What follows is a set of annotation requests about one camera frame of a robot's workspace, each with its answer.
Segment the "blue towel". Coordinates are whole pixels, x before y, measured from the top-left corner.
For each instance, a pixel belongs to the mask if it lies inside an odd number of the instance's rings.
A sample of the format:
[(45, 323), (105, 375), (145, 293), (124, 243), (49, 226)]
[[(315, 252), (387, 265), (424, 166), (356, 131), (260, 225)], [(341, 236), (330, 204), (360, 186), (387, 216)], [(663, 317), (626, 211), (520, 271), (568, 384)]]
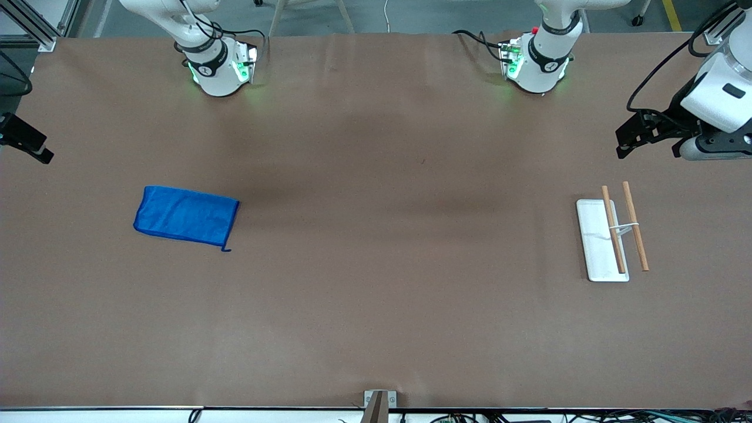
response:
[(240, 204), (228, 196), (146, 186), (133, 228), (148, 236), (209, 244), (228, 253), (231, 249), (227, 243)]

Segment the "wooden rack rod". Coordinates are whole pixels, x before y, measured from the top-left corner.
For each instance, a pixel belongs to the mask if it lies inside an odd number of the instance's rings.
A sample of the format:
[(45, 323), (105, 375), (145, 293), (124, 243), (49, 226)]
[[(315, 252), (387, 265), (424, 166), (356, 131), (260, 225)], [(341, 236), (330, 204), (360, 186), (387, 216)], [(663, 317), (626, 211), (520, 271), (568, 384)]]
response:
[(610, 198), (609, 188), (606, 185), (601, 186), (603, 204), (605, 207), (605, 214), (607, 219), (607, 225), (609, 225), (610, 242), (613, 247), (613, 254), (617, 263), (617, 271), (620, 275), (626, 273), (626, 266), (624, 264), (623, 249), (620, 243), (620, 236), (617, 232), (617, 219), (615, 215), (615, 209), (613, 208), (612, 199)]
[(637, 257), (641, 265), (642, 271), (649, 271), (649, 263), (647, 261), (646, 250), (643, 243), (643, 237), (641, 233), (641, 227), (637, 222), (636, 207), (632, 198), (631, 188), (629, 182), (624, 180), (622, 182), (623, 192), (626, 201), (627, 213), (629, 215), (629, 223), (632, 228), (632, 234), (634, 236), (634, 242), (636, 243)]

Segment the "wooden stool legs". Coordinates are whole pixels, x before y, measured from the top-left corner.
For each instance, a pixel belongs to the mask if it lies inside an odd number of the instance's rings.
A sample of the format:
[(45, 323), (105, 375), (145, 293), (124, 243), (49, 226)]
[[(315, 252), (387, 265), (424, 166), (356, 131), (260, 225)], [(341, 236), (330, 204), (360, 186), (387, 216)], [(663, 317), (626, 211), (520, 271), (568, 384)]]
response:
[(277, 0), (268, 35), (271, 37), (274, 37), (276, 35), (282, 16), (287, 8), (298, 5), (306, 5), (313, 2), (336, 3), (336, 6), (338, 7), (338, 10), (340, 11), (341, 17), (347, 28), (347, 32), (350, 34), (355, 33), (354, 24), (352, 23), (352, 19), (350, 19), (350, 14), (347, 11), (344, 0)]

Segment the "aluminium frame profile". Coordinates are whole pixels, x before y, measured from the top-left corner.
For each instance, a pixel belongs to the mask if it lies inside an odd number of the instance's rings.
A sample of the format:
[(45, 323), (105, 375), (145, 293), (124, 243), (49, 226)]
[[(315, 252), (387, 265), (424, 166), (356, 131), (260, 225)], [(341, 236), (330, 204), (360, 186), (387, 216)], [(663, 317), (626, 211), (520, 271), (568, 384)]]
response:
[(0, 0), (0, 43), (37, 46), (53, 52), (59, 38), (72, 34), (82, 0)]
[(726, 40), (733, 29), (744, 21), (744, 8), (750, 5), (752, 5), (752, 0), (728, 0), (728, 5), (714, 12), (707, 28), (703, 31), (706, 45), (717, 46)]

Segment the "white rack base plate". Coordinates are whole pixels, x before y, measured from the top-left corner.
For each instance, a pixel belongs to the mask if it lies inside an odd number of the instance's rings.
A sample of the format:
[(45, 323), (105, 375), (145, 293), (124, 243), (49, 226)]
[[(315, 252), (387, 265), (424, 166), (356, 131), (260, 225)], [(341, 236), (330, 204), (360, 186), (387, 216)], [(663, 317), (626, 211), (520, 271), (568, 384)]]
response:
[(588, 279), (591, 282), (628, 282), (629, 272), (618, 271), (604, 201), (577, 200), (576, 210)]

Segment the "metal table edge bracket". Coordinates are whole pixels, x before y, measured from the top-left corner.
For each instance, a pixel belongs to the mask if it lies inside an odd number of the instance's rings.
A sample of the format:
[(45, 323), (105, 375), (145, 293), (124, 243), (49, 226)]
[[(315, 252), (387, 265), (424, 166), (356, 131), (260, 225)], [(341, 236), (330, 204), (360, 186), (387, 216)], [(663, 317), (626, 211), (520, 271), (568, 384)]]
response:
[(364, 391), (364, 412), (360, 423), (389, 423), (390, 411), (398, 407), (396, 390)]

